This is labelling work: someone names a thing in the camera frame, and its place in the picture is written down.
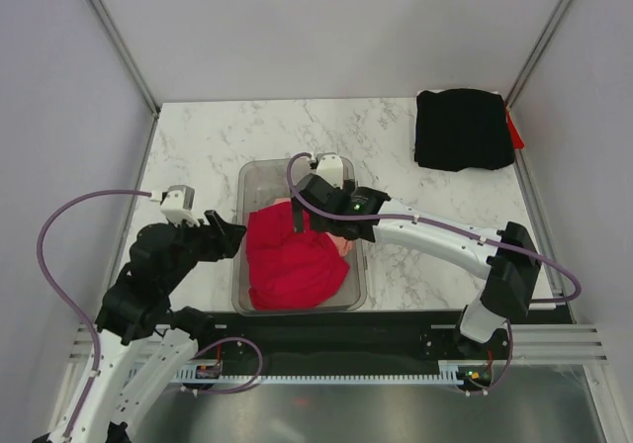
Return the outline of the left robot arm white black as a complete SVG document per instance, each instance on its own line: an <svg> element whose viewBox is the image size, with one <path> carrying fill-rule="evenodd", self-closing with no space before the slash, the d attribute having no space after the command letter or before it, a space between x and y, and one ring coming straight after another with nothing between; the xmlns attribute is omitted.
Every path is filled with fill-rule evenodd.
<svg viewBox="0 0 633 443"><path fill-rule="evenodd" d="M240 224L207 211L193 224L145 226L130 260L106 292L92 332L92 362L61 422L42 442L128 442L177 371L217 346L213 319L170 294L201 262L233 258L246 235Z"/></svg>

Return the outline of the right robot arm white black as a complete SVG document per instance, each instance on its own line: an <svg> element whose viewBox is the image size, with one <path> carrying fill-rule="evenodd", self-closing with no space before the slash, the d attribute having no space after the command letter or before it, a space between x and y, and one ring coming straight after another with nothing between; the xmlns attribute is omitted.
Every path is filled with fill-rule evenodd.
<svg viewBox="0 0 633 443"><path fill-rule="evenodd" d="M483 280L453 331L460 355L478 356L507 321L527 316L541 262L523 225L510 221L493 229L444 222L385 192L335 187L314 173L289 187L294 204L308 212L318 231L416 250Z"/></svg>

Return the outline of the crimson red t shirt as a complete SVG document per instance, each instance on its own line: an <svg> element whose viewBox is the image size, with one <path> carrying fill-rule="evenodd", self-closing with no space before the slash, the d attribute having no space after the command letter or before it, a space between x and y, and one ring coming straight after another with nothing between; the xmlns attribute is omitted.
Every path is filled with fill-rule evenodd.
<svg viewBox="0 0 633 443"><path fill-rule="evenodd" d="M249 216L246 258L249 291L258 310L315 307L332 297L350 267L325 235L310 229L294 233L292 203L260 209Z"/></svg>

